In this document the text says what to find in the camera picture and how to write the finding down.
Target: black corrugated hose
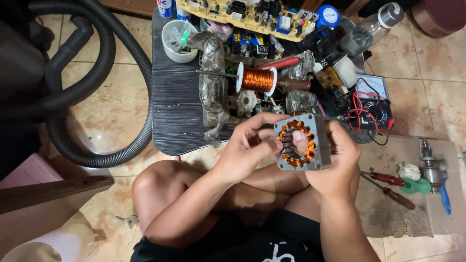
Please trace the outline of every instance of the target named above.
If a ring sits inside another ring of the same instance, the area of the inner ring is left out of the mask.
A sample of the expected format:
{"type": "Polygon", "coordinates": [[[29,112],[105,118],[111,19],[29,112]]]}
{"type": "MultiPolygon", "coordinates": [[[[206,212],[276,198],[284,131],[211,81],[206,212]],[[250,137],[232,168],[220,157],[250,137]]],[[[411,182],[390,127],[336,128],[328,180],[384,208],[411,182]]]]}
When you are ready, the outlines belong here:
{"type": "MultiPolygon", "coordinates": [[[[134,57],[136,63],[141,69],[141,72],[144,76],[147,85],[147,91],[149,94],[149,108],[143,129],[133,142],[131,142],[127,147],[121,149],[120,151],[105,155],[94,154],[91,152],[84,152],[71,140],[66,130],[65,119],[61,117],[60,114],[49,113],[51,111],[57,112],[58,110],[63,109],[64,107],[74,105],[80,102],[81,100],[85,99],[90,94],[92,94],[92,92],[94,92],[103,83],[108,73],[110,72],[111,65],[109,66],[108,64],[105,68],[100,68],[100,70],[91,70],[83,79],[74,84],[72,86],[74,87],[74,89],[69,91],[68,93],[66,93],[66,91],[71,87],[65,89],[64,91],[61,91],[57,95],[52,95],[51,97],[42,99],[34,106],[23,107],[21,109],[1,109],[0,119],[31,117],[33,115],[38,115],[34,111],[39,110],[40,115],[48,114],[47,129],[49,135],[57,150],[64,157],[78,165],[93,168],[108,168],[121,165],[139,155],[144,150],[144,148],[146,148],[146,146],[149,144],[152,138],[152,63],[150,62],[149,58],[142,50],[141,46],[138,44],[136,39],[134,39],[134,37],[129,33],[128,29],[126,29],[125,26],[120,22],[120,20],[118,20],[106,7],[104,7],[97,0],[75,1],[78,2],[81,6],[68,1],[46,1],[31,4],[30,7],[37,8],[34,11],[37,11],[38,13],[40,13],[40,10],[42,10],[42,14],[44,14],[44,11],[46,11],[45,14],[75,14],[86,17],[96,27],[101,41],[100,53],[92,69],[97,67],[98,63],[100,62],[108,62],[107,60],[99,61],[102,52],[104,52],[103,54],[105,54],[105,52],[107,51],[109,55],[111,55],[112,52],[112,50],[104,50],[105,46],[108,46],[105,41],[111,40],[102,38],[102,32],[101,30],[99,31],[99,28],[97,28],[98,26],[100,26],[98,24],[99,22],[95,21],[95,19],[92,16],[95,16],[98,18],[98,20],[103,21],[105,26],[108,26],[117,35],[117,37],[129,50],[130,54],[134,57]],[[93,86],[83,87],[83,83],[85,83],[86,80],[89,80],[89,82],[93,86]],[[75,91],[82,91],[82,89],[85,89],[87,93],[75,91]]],[[[115,51],[113,50],[113,58],[111,59],[112,64],[115,56],[114,52],[115,51]]]]}

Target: hand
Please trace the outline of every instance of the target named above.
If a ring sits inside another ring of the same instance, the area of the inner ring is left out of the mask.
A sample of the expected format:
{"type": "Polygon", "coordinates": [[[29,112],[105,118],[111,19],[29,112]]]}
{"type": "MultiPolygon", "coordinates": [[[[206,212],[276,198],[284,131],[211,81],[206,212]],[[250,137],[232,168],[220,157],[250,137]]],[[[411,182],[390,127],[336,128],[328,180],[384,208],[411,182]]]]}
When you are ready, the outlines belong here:
{"type": "MultiPolygon", "coordinates": [[[[350,183],[356,169],[361,148],[354,142],[338,121],[329,123],[329,139],[332,143],[332,167],[322,171],[306,171],[309,184],[326,198],[351,198],[350,183]]],[[[293,132],[294,144],[302,152],[301,140],[306,136],[300,131],[293,132]]]]}
{"type": "Polygon", "coordinates": [[[239,183],[248,177],[257,163],[267,156],[275,155],[283,148],[276,140],[274,130],[261,129],[263,124],[291,118],[289,115],[260,113],[239,124],[234,129],[220,159],[212,170],[219,173],[226,183],[239,183]]]}

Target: copper wire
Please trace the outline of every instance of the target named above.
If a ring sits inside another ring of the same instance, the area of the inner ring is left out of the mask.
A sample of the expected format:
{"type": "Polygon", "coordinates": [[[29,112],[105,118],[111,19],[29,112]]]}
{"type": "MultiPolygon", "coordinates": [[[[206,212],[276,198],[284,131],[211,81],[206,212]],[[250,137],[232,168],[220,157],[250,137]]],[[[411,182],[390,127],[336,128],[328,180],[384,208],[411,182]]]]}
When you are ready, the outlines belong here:
{"type": "Polygon", "coordinates": [[[267,93],[272,90],[274,73],[269,70],[244,69],[241,88],[267,93]]]}
{"type": "Polygon", "coordinates": [[[303,164],[309,162],[314,157],[314,148],[315,148],[314,135],[311,132],[309,132],[309,129],[307,129],[307,127],[304,126],[304,123],[302,121],[293,120],[282,128],[282,130],[277,136],[277,139],[283,142],[283,139],[285,138],[285,134],[289,132],[290,130],[302,131],[308,137],[309,144],[308,144],[308,148],[306,149],[306,154],[304,154],[304,157],[301,157],[299,159],[294,159],[292,157],[285,155],[284,150],[289,147],[284,147],[281,150],[280,155],[288,164],[292,166],[302,166],[303,164]]]}

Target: circuit board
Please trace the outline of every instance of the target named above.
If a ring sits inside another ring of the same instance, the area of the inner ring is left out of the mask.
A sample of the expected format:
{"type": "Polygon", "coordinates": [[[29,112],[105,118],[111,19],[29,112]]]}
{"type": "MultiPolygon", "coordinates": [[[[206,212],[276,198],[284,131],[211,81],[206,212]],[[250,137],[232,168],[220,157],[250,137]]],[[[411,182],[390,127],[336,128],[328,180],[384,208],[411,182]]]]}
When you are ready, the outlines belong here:
{"type": "Polygon", "coordinates": [[[282,10],[281,3],[278,3],[278,0],[275,1],[277,1],[275,7],[277,5],[280,7],[271,11],[273,14],[265,14],[264,11],[264,3],[268,7],[269,2],[274,3],[272,0],[268,2],[262,0],[258,4],[251,4],[244,0],[177,0],[176,3],[177,7],[195,16],[220,23],[231,23],[235,27],[262,34],[273,34],[276,38],[293,42],[303,40],[305,31],[314,30],[314,22],[318,19],[317,14],[306,10],[301,10],[297,14],[282,10]],[[289,27],[283,30],[282,24],[289,25],[289,27]]]}

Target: knee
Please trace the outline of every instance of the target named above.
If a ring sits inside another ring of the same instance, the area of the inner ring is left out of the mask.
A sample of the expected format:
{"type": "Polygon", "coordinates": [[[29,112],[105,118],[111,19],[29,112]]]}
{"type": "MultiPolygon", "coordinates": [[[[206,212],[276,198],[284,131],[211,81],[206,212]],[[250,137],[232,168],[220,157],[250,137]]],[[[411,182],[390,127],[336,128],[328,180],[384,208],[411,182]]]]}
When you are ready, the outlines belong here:
{"type": "Polygon", "coordinates": [[[177,179],[181,168],[179,161],[162,160],[144,169],[135,179],[132,186],[133,194],[146,188],[167,187],[177,179]]]}

